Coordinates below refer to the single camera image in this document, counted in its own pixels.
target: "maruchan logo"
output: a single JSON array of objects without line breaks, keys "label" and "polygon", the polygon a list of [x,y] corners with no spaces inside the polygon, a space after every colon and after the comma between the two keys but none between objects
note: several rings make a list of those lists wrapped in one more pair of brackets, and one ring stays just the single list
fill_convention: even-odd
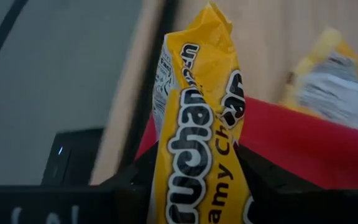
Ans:
[{"label": "maruchan logo", "polygon": [[195,87],[181,92],[178,129],[168,142],[173,154],[173,174],[168,181],[165,217],[168,223],[198,223],[197,205],[204,199],[204,177],[211,169],[208,146],[213,123],[212,109]]},{"label": "maruchan logo", "polygon": [[197,44],[184,44],[180,51],[180,57],[183,60],[183,66],[189,69],[193,68],[194,61],[197,57],[197,52],[200,46]]},{"label": "maruchan logo", "polygon": [[226,94],[221,104],[224,106],[221,119],[226,123],[228,128],[231,129],[244,116],[246,108],[240,70],[234,70],[230,74],[229,82],[226,86]]}]

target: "wooden board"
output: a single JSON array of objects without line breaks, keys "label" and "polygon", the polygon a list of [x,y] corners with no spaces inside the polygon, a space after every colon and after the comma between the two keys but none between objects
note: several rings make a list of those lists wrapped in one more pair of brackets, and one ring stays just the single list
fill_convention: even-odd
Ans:
[{"label": "wooden board", "polygon": [[[207,0],[181,0],[175,28],[189,24]],[[233,41],[246,94],[269,102],[280,98],[286,75],[325,27],[338,29],[358,54],[358,1],[216,0],[233,22]]]},{"label": "wooden board", "polygon": [[93,185],[112,177],[121,161],[162,9],[163,1],[143,0],[132,46],[127,53],[119,86],[112,100],[109,121],[93,169]]},{"label": "wooden board", "polygon": [[[139,94],[147,52],[163,1],[144,0],[144,8],[121,87],[112,105],[91,183],[115,174]],[[174,28],[184,29],[207,0],[180,0]],[[233,21],[232,38],[243,71],[246,94],[277,102],[288,72],[311,48],[325,27],[339,29],[358,54],[358,1],[355,0],[217,0]]]}]

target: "yellow plastic wrapper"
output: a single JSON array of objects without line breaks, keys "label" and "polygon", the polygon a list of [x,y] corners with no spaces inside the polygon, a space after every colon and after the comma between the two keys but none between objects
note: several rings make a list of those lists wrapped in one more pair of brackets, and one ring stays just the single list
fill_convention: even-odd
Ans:
[{"label": "yellow plastic wrapper", "polygon": [[281,104],[358,129],[358,58],[335,29],[326,29],[295,67]]},{"label": "yellow plastic wrapper", "polygon": [[231,31],[210,2],[186,30],[165,35],[149,223],[243,223],[250,192],[234,148],[245,99]]}]

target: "red plastic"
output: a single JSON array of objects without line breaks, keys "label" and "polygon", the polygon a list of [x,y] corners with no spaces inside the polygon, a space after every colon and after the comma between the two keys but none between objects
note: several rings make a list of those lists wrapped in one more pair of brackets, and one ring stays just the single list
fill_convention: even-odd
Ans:
[{"label": "red plastic", "polygon": [[[325,189],[358,189],[358,130],[246,98],[240,144]],[[150,116],[137,158],[157,140]]]}]

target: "black lettering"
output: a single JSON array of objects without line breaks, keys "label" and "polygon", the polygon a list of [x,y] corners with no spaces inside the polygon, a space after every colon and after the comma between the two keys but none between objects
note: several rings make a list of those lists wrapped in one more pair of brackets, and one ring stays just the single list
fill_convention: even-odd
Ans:
[{"label": "black lettering", "polygon": [[258,223],[258,221],[260,221],[259,210],[255,207],[254,198],[252,196],[247,199],[244,215],[245,223]]},{"label": "black lettering", "polygon": [[230,127],[236,124],[236,120],[234,119],[233,114],[230,111],[225,112],[223,114],[223,118],[226,121],[227,125],[229,125]]},{"label": "black lettering", "polygon": [[[183,128],[180,131],[179,140],[171,142],[172,149],[187,149],[182,151],[178,156],[177,166],[180,172],[191,177],[197,177],[205,170],[208,165],[208,155],[206,152],[208,149],[197,140],[188,140],[188,136],[205,137],[207,135],[208,131],[205,128]],[[200,163],[196,166],[189,166],[187,164],[193,158],[189,149],[194,149],[200,155]]]},{"label": "black lettering", "polygon": [[231,172],[226,167],[224,167],[222,164],[219,164],[219,169],[222,172],[218,174],[218,179],[229,176],[230,179],[233,180],[233,174],[231,174]]},{"label": "black lettering", "polygon": [[185,77],[185,80],[186,82],[189,84],[189,85],[196,85],[196,82],[194,81],[194,78],[193,78],[193,74],[191,73],[190,69],[189,68],[183,68],[182,69],[182,74],[183,76]]},{"label": "black lettering", "polygon": [[169,207],[169,217],[175,223],[195,223],[196,216],[190,212],[180,212],[176,205],[171,205]]},{"label": "black lettering", "polygon": [[183,50],[182,50],[180,56],[185,57],[185,58],[194,59],[194,58],[196,58],[197,51],[198,51],[197,45],[185,44],[183,46]]},{"label": "black lettering", "polygon": [[191,194],[172,193],[170,195],[172,203],[191,205],[192,203],[195,203],[201,195],[202,186],[197,179],[191,177],[174,177],[172,184],[177,187],[184,187],[192,190]]},{"label": "black lettering", "polygon": [[234,117],[241,118],[244,115],[244,109],[246,107],[244,99],[238,99],[234,96],[226,98],[224,106],[231,108],[232,113],[234,112]]},{"label": "black lettering", "polygon": [[332,61],[332,62],[335,62],[335,63],[337,63],[337,64],[340,64],[340,65],[342,65],[342,66],[345,66],[345,65],[343,64],[343,62],[341,62],[340,60],[338,60],[338,59],[336,59],[336,58],[329,58],[328,60],[330,60],[330,61]]},{"label": "black lettering", "polygon": [[228,142],[226,142],[226,149],[223,150],[223,149],[221,149],[221,147],[219,146],[219,139],[218,139],[218,138],[216,138],[216,140],[215,140],[215,147],[216,147],[216,150],[218,150],[218,152],[219,152],[221,155],[226,156],[226,155],[228,155],[229,152],[230,152],[230,144],[229,144]]},{"label": "black lettering", "polygon": [[164,68],[166,68],[169,72],[171,71],[171,67],[167,65],[167,63],[165,63],[164,59],[162,57],[160,57],[160,63],[162,64],[162,66]]},{"label": "black lettering", "polygon": [[218,198],[227,198],[227,193],[224,193],[221,191],[221,189],[228,189],[229,188],[229,184],[226,183],[218,183],[216,186],[216,193],[214,195],[214,200],[212,201],[213,205],[216,206],[224,206],[225,202],[224,201],[219,201]]},{"label": "black lettering", "polygon": [[215,134],[224,137],[225,139],[228,139],[229,137],[227,136],[227,134],[224,133],[225,130],[226,128],[223,125],[220,125],[219,131],[216,131]]},{"label": "black lettering", "polygon": [[244,98],[244,90],[242,89],[241,74],[235,73],[230,84],[230,92]]},{"label": "black lettering", "polygon": [[185,44],[181,50],[180,56],[183,59],[183,63],[188,68],[193,68],[193,62],[196,58],[196,53],[200,49],[198,45],[195,44]]},{"label": "black lettering", "polygon": [[203,96],[201,96],[200,92],[197,89],[192,88],[186,89],[185,91],[185,104],[190,105],[195,103],[205,103]]},{"label": "black lettering", "polygon": [[164,85],[164,92],[168,96],[167,85]]},{"label": "black lettering", "polygon": [[205,125],[211,119],[209,110],[205,106],[189,106],[183,110],[181,120],[183,123],[189,122],[189,119],[197,125]]},{"label": "black lettering", "polygon": [[222,210],[212,209],[208,214],[208,221],[211,223],[219,223],[221,219]]}]

